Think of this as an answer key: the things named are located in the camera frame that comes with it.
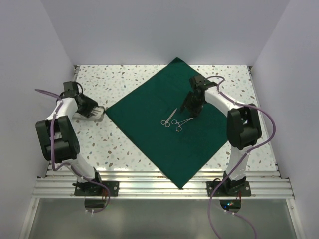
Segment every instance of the wall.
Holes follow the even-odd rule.
[[[74,64],[252,65],[289,0],[42,0]]]
[[[0,1],[0,238],[16,239],[36,176],[47,166],[35,131],[73,66],[39,0]]]
[[[278,126],[273,148],[290,177],[309,238],[319,234],[319,2],[291,0],[253,67],[261,106]]]

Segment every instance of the surgical scissors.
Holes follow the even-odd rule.
[[[186,119],[186,120],[183,120],[183,121],[181,121],[181,122],[177,122],[177,120],[173,119],[173,120],[171,121],[171,124],[178,124],[178,126],[177,126],[177,128],[176,128],[176,131],[177,131],[177,132],[181,132],[181,130],[182,130],[181,126],[182,126],[183,124],[185,124],[186,122],[192,120],[193,118],[194,118],[194,117],[189,118],[189,119]]]
[[[168,119],[165,121],[165,120],[162,120],[160,123],[162,125],[165,125],[166,128],[170,127],[170,119],[173,117],[173,115],[175,114],[175,112],[177,111],[177,108],[173,111],[173,113],[170,114],[170,116],[168,117]]]

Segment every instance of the robotic arm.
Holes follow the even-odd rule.
[[[64,92],[57,100],[57,106],[53,113],[43,121],[36,123],[35,128],[39,138],[41,150],[47,161],[51,159],[51,130],[50,125],[54,114],[54,161],[68,165],[68,169],[77,177],[74,186],[86,196],[100,196],[102,188],[97,184],[102,183],[99,173],[89,165],[80,154],[80,145],[74,132],[70,119],[76,116],[79,119],[101,121],[104,108],[79,92],[77,82],[65,82]]]
[[[181,106],[181,111],[186,108],[190,111],[191,117],[197,117],[200,115],[204,104],[209,103],[227,116],[227,139],[232,147],[229,164],[224,171],[225,178],[244,153],[255,145],[261,137],[261,127],[257,110],[231,103],[218,92],[215,82],[209,81],[202,75],[194,76],[190,78],[189,81],[193,92],[188,93]],[[236,196],[242,187],[246,185],[247,161],[248,155],[235,171],[229,175],[229,178],[221,188],[225,194]]]

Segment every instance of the black mounting plate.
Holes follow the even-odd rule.
[[[108,189],[110,190],[111,197],[117,197],[119,193],[119,188],[120,188],[120,182],[119,181],[102,181],[102,184],[107,186]],[[81,189],[75,188],[74,195],[78,197],[89,197],[90,195],[86,194],[84,191]]]
[[[213,190],[217,185],[220,183],[220,181],[207,181],[206,182],[206,190],[207,195],[210,197]],[[241,192],[242,197],[250,197],[251,191],[250,191],[250,185],[248,181],[245,181],[244,186],[237,186],[231,189],[231,192],[226,193],[223,189],[223,187],[219,187],[215,193],[215,197],[236,197],[238,196],[238,193]]]

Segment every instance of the metal scissors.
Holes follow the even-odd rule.
[[[170,127],[170,119],[173,117],[173,115],[175,114],[175,112],[177,111],[177,108],[173,111],[173,113],[170,114],[170,116],[168,117],[168,119],[165,121],[165,120],[162,120],[160,123],[162,125],[165,125],[166,128]]]
[[[183,121],[181,121],[181,122],[177,122],[177,120],[173,119],[173,120],[171,121],[171,124],[178,124],[178,126],[177,126],[177,128],[176,128],[176,131],[177,131],[177,132],[181,132],[181,130],[182,130],[181,126],[182,126],[183,124],[185,124],[186,122],[192,120],[193,118],[194,118],[194,117],[189,118],[189,119],[186,119],[186,120],[183,120]]]

